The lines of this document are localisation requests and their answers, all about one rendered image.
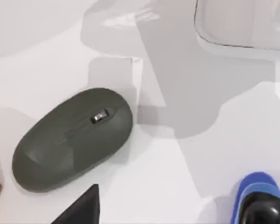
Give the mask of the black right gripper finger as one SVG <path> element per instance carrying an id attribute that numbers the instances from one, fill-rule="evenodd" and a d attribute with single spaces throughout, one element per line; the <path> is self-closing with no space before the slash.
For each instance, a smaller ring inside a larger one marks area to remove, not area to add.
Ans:
<path id="1" fill-rule="evenodd" d="M 99 224 L 99 185 L 93 184 L 50 224 Z"/>

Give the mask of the dark grey computer mouse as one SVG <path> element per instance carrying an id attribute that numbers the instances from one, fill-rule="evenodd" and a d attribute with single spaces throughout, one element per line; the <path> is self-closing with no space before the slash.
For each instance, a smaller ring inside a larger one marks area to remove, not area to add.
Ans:
<path id="1" fill-rule="evenodd" d="M 30 192 L 57 189 L 116 154 L 132 128 L 133 112 L 121 94 L 108 88 L 81 91 L 23 135 L 12 158 L 14 178 Z"/>

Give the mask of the blue and black stapler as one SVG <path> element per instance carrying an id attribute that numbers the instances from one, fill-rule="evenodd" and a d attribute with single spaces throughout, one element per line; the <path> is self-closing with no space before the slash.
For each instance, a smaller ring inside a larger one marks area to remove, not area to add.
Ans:
<path id="1" fill-rule="evenodd" d="M 243 178 L 230 224 L 280 224 L 280 188 L 271 175 L 253 172 Z"/>

